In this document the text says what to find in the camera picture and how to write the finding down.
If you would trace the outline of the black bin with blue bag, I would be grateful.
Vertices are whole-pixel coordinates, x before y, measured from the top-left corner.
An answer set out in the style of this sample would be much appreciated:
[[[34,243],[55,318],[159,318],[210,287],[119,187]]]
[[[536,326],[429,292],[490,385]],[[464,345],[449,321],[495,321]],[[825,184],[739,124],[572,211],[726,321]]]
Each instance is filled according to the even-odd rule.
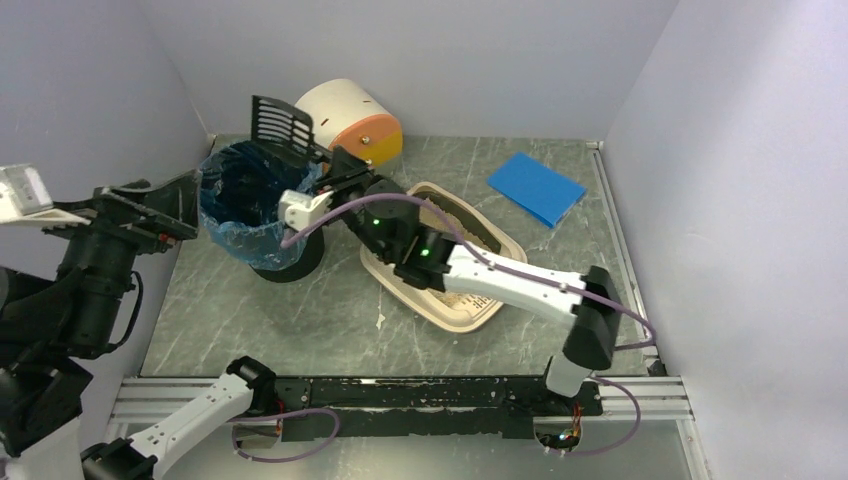
[[[281,220],[278,206],[287,190],[311,194],[321,166],[294,166],[244,140],[209,155],[199,172],[199,215],[213,243],[270,282],[294,282],[319,266],[323,234],[282,248],[294,230]]]

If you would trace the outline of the black litter scoop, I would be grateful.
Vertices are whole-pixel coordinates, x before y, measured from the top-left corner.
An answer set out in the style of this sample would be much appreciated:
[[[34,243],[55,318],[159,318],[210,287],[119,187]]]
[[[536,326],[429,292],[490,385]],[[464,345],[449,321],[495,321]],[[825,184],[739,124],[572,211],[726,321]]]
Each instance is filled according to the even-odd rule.
[[[267,96],[252,96],[250,139],[282,162],[298,168],[329,157],[329,151],[316,141],[313,119],[308,113]]]

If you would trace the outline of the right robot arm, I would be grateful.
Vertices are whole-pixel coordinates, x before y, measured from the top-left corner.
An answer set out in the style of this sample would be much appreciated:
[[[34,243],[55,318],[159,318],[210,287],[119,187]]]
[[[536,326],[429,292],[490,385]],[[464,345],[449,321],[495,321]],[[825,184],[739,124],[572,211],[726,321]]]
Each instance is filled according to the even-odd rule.
[[[550,391],[573,396],[590,374],[612,366],[622,312],[605,269],[562,272],[482,249],[448,228],[421,223],[424,199],[406,194],[345,148],[335,147],[326,159],[329,168],[319,185],[330,192],[333,212],[401,282],[418,290],[479,295],[564,321],[563,346],[545,371]]]

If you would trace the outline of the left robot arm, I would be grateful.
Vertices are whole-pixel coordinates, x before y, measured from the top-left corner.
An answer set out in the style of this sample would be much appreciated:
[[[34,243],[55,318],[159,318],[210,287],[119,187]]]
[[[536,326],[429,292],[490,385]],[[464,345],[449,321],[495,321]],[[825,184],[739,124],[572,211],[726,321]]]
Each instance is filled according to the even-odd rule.
[[[1,222],[67,241],[54,279],[1,271],[1,463],[8,479],[158,479],[228,421],[278,408],[275,373],[242,357],[203,393],[129,438],[78,444],[84,362],[116,351],[121,301],[144,284],[140,255],[198,233],[199,172],[52,200],[29,164],[1,170]]]

